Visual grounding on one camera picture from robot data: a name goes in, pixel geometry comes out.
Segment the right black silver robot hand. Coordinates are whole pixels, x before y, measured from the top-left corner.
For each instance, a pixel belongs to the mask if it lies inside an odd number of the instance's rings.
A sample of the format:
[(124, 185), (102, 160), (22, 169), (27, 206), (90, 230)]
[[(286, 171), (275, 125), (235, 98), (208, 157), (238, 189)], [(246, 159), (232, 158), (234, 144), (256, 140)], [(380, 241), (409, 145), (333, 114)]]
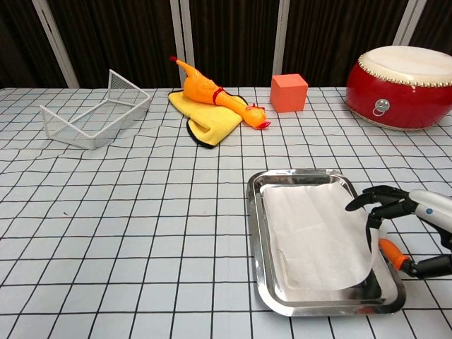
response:
[[(442, 246), (451, 249), (451, 197), (427, 190), (416, 189), (407, 192), (392, 186), (380, 185), (363, 190), (362, 194), (349, 202), (345, 209), (354, 211), (375, 203), (380, 203), (380, 206), (373, 208), (368, 214), (366, 223), (368, 240), (371, 239), (370, 232), (379, 229), (383, 220), (414, 214), (439, 233)], [(450, 254), (415, 262), (402, 254), (388, 239), (380, 238), (379, 248), (396, 270), (410, 277), (427, 279), (451, 274)]]

